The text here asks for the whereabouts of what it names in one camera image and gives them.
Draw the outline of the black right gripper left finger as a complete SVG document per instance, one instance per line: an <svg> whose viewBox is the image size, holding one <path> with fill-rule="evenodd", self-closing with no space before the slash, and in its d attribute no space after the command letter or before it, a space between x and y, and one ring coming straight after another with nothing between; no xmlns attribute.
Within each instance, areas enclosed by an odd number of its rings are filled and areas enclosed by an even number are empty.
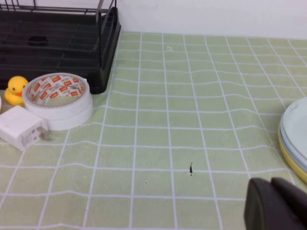
<svg viewBox="0 0 307 230"><path fill-rule="evenodd" d="M305 230L270 181L252 178L244 209L247 230Z"/></svg>

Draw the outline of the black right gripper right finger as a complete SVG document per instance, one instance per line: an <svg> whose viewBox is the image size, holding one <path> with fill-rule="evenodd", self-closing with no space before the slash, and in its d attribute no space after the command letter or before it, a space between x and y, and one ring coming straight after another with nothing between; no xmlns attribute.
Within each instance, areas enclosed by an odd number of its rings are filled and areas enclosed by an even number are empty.
<svg viewBox="0 0 307 230"><path fill-rule="evenodd" d="M280 177L273 177L271 184L278 191L291 211L302 224L307 223L307 193Z"/></svg>

